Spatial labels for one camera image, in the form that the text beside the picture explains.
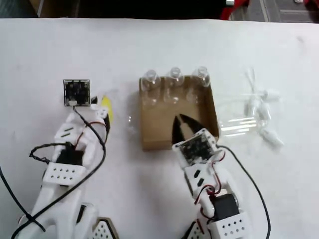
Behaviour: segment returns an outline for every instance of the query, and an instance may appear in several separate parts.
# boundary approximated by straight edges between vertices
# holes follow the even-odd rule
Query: small glass bottle
[[[207,68],[204,66],[196,69],[190,78],[190,84],[186,98],[192,103],[202,103],[204,101],[204,88],[209,87],[210,77]]]
[[[184,75],[173,67],[164,79],[164,101],[175,104],[183,94]]]
[[[154,106],[160,98],[160,77],[155,70],[148,70],[141,79],[142,102]]]

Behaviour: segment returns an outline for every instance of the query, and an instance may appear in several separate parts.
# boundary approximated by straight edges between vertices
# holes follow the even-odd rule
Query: brown cardboard tray
[[[160,98],[153,107],[145,107],[142,104],[140,84],[141,139],[143,150],[171,149],[172,125],[177,114],[184,114],[194,118],[202,123],[213,136],[218,138],[218,123],[211,87],[203,89],[204,102],[202,104],[190,103],[185,97],[190,76],[185,76],[184,93],[176,104],[170,104],[163,100],[164,80],[163,77],[161,79]]]

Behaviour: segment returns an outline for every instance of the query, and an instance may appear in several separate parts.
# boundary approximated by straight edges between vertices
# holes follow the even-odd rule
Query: black circuit board
[[[90,80],[63,80],[65,106],[90,106]]]
[[[192,138],[179,148],[190,166],[195,163],[206,163],[214,155],[214,150],[205,134]]]

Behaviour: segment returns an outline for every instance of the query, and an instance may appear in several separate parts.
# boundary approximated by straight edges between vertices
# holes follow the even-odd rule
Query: yellow object
[[[108,108],[108,110],[109,110],[108,114],[109,114],[109,117],[110,117],[110,122],[112,122],[113,121],[112,104],[111,104],[111,100],[107,96],[103,96],[102,97],[101,106]]]

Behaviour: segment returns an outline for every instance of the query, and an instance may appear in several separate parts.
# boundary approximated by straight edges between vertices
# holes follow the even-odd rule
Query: white table
[[[138,78],[148,69],[162,75],[179,66],[190,74],[204,65],[212,76],[217,115],[229,119],[242,115],[243,103],[220,95],[249,92],[244,72],[254,67],[260,88],[282,93],[283,101],[272,105],[271,124],[286,145],[274,152],[256,134],[220,143],[236,152],[259,185],[272,239],[318,238],[318,25],[1,19],[0,33],[0,165],[27,210],[45,169],[28,154],[52,142],[69,111],[63,106],[62,80],[90,79],[92,93],[107,91],[116,99],[116,122],[107,160],[89,181],[86,200],[112,219],[122,239],[180,238],[198,208],[175,155],[141,151],[135,128]],[[224,162],[243,193],[254,238],[265,238],[256,190],[230,154]],[[11,235],[21,215],[0,183],[1,238]]]

